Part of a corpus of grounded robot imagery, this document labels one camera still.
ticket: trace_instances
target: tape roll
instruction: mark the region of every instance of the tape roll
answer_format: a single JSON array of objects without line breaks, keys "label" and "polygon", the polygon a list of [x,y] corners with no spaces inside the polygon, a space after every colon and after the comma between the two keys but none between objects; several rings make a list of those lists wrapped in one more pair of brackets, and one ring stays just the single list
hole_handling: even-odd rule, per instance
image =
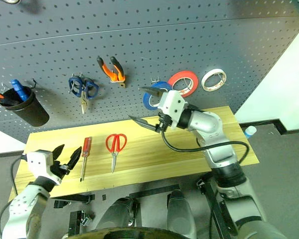
[{"label": "tape roll", "polygon": [[[159,88],[159,89],[165,89],[166,91],[170,91],[171,90],[171,85],[168,84],[165,81],[160,81],[155,83],[154,85],[152,85],[151,87],[154,88]],[[151,100],[152,95],[149,93],[145,93],[143,96],[143,104],[146,107],[146,109],[150,110],[150,111],[154,111],[157,110],[158,104],[151,104],[150,100]]]},{"label": "tape roll", "polygon": [[180,71],[173,75],[169,79],[168,83],[172,86],[173,89],[176,82],[180,80],[184,80],[187,85],[186,88],[178,91],[183,97],[190,96],[198,87],[198,78],[192,71]]},{"label": "tape roll", "polygon": [[[209,77],[211,77],[213,75],[220,75],[220,74],[222,74],[222,77],[216,85],[211,86],[211,87],[205,86],[205,83]],[[222,69],[213,69],[213,70],[207,72],[203,76],[203,79],[201,79],[201,86],[204,88],[205,91],[216,91],[224,85],[225,81],[226,81],[226,73]]]}]

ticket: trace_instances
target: pegboard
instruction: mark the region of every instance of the pegboard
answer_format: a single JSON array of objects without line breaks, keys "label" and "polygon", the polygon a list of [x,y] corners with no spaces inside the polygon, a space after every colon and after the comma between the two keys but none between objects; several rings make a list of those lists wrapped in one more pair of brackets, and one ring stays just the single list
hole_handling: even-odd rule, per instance
[{"label": "pegboard", "polygon": [[[181,70],[199,80],[211,69],[226,84],[185,98],[200,108],[242,105],[299,32],[296,1],[0,1],[0,83],[19,79],[34,89],[50,115],[32,127],[0,106],[0,130],[23,142],[31,132],[157,114],[142,103],[140,86]],[[127,87],[110,83],[96,58],[115,56]],[[81,114],[68,78],[82,72],[100,86]]]}]

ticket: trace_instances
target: wooden board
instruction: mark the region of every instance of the wooden board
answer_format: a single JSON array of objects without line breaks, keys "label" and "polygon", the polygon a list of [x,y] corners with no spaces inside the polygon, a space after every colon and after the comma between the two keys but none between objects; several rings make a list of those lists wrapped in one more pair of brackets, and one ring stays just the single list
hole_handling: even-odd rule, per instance
[{"label": "wooden board", "polygon": [[[240,140],[248,143],[233,113],[228,106],[207,109],[220,116],[223,121],[224,132],[230,140]],[[146,120],[155,124],[158,117],[149,117]],[[111,173],[112,156],[105,147],[105,139],[113,133],[124,133],[128,142],[119,153],[115,172]],[[58,158],[61,164],[67,163],[70,155],[79,146],[83,146],[84,138],[92,136],[92,147],[87,159],[85,179],[80,182],[82,159],[69,175],[66,175],[60,186],[54,187],[52,197],[75,193],[112,188],[122,185],[142,183],[175,176],[183,176],[209,171],[210,168],[202,152],[179,153],[169,149],[163,142],[161,135],[140,127],[132,120],[102,123],[74,128],[58,129],[39,133],[31,133],[24,152],[38,149],[50,150],[65,144],[62,154]],[[169,129],[166,132],[169,142],[179,148],[197,147],[192,133],[183,129]],[[240,158],[245,147],[234,145]],[[258,163],[252,148],[243,165]],[[21,161],[15,183],[19,192],[26,185],[34,181],[28,171],[27,163]]]}]

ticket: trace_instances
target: orange pliers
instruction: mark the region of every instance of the orange pliers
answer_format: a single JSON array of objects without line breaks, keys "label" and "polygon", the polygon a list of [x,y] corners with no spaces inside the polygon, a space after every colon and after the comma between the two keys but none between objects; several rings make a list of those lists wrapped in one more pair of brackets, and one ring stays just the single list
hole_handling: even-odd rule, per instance
[{"label": "orange pliers", "polygon": [[120,86],[125,88],[125,75],[122,66],[117,61],[117,59],[114,56],[111,56],[110,58],[112,64],[114,65],[115,69],[118,71],[118,74],[114,73],[113,71],[110,71],[107,66],[105,65],[103,59],[101,57],[97,58],[97,61],[102,69],[102,71],[111,78],[111,82],[118,82],[120,83]]}]

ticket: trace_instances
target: black cup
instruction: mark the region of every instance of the black cup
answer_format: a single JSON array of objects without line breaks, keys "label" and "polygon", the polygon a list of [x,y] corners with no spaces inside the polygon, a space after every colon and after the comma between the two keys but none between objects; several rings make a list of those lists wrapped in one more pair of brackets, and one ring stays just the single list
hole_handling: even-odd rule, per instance
[{"label": "black cup", "polygon": [[28,124],[39,127],[48,122],[50,116],[39,103],[37,98],[35,97],[35,93],[31,90],[31,88],[24,86],[24,91],[27,93],[29,98],[22,102],[17,92],[12,88],[3,93],[3,95],[12,100],[17,100],[21,102],[16,106],[8,106],[6,104],[1,104],[8,111],[14,112],[20,118],[25,120]]}]

